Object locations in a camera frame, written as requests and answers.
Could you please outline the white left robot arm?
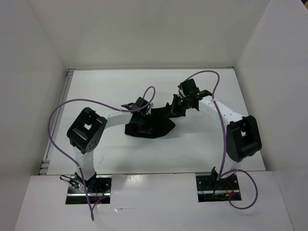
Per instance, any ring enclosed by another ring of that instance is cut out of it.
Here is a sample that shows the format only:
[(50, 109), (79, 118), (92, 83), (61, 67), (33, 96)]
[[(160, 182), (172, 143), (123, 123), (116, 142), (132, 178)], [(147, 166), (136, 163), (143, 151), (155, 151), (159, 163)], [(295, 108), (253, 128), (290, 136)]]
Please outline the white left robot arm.
[(151, 103), (139, 97), (135, 103), (122, 105), (101, 114), (85, 107), (67, 131), (67, 137), (75, 152), (77, 167), (75, 177), (84, 192), (96, 186), (97, 173), (94, 168), (94, 149), (98, 146), (104, 130), (125, 125), (147, 114)]

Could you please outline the black skirt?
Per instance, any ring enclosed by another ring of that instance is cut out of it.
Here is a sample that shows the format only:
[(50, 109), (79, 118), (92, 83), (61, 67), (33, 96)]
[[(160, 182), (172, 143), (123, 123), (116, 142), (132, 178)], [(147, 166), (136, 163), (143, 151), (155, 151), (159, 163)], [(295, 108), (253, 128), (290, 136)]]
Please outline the black skirt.
[(164, 107), (151, 109), (150, 120), (152, 125), (151, 134), (126, 134), (132, 137), (155, 139), (167, 135), (172, 131), (176, 124), (168, 118), (168, 110), (170, 109), (170, 104), (166, 103)]

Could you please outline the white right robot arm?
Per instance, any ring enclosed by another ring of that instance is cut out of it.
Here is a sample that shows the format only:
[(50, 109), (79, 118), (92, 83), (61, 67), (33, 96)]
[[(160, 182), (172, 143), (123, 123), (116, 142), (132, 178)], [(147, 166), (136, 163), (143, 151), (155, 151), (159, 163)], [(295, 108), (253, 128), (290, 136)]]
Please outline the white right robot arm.
[(214, 97), (214, 93), (200, 91), (193, 79), (180, 83), (178, 89), (178, 94), (173, 95), (172, 114), (185, 116), (186, 110), (196, 109), (222, 127), (223, 157), (221, 163), (212, 169), (211, 177), (212, 186), (222, 189), (239, 163), (262, 148), (257, 120), (252, 115), (244, 116), (228, 108)]

